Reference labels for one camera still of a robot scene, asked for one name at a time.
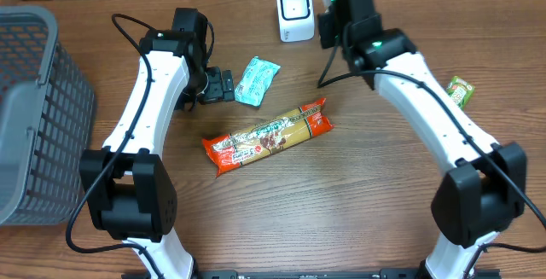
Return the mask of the teal tissue packet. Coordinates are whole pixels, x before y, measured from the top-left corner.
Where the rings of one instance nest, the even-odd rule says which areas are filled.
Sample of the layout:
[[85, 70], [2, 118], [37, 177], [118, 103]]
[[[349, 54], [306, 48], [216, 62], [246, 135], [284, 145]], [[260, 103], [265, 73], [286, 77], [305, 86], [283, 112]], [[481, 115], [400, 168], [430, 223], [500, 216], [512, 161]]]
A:
[[273, 62], [254, 56], [244, 70], [241, 81], [235, 87], [235, 100], [259, 107], [280, 68]]

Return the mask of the red spaghetti packet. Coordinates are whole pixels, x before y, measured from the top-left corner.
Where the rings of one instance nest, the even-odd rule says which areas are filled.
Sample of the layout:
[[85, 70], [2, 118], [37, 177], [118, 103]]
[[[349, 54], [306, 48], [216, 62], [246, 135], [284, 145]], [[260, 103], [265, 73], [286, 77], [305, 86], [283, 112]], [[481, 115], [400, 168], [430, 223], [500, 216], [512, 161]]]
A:
[[334, 128], [322, 114], [325, 101], [323, 97], [243, 130], [202, 139], [206, 155], [221, 175], [320, 136]]

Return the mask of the green snack carton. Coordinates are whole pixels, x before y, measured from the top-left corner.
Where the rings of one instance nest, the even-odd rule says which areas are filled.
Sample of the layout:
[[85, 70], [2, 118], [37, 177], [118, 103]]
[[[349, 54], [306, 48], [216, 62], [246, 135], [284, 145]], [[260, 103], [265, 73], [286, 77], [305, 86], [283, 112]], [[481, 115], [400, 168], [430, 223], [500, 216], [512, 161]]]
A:
[[460, 109], [464, 109], [475, 92], [475, 86], [458, 76], [454, 76], [448, 83], [446, 92]]

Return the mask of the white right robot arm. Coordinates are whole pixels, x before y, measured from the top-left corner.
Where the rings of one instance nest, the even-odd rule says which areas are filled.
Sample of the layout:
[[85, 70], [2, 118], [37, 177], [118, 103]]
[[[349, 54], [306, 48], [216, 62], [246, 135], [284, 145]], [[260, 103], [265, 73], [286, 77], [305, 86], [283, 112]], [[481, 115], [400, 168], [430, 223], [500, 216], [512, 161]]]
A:
[[318, 17], [323, 48], [341, 52], [409, 122], [442, 177], [431, 211], [439, 228], [433, 251], [414, 278], [496, 278], [477, 270], [478, 258], [525, 208], [527, 158], [501, 145], [448, 96], [424, 56], [398, 29], [385, 29], [373, 0], [323, 0]]

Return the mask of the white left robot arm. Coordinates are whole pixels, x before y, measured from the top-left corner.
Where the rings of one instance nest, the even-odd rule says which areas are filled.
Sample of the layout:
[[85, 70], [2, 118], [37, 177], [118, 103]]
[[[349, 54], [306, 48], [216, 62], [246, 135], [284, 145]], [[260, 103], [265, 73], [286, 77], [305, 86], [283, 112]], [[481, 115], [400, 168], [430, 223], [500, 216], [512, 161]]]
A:
[[144, 264], [145, 278], [196, 278], [195, 258], [174, 228], [177, 191], [162, 153], [175, 111], [234, 100], [232, 74], [209, 66], [214, 31], [197, 9], [176, 9], [171, 28], [150, 26], [131, 45], [140, 55], [136, 83], [102, 148], [82, 153], [79, 205], [88, 207], [97, 230], [116, 240], [94, 253], [129, 248]]

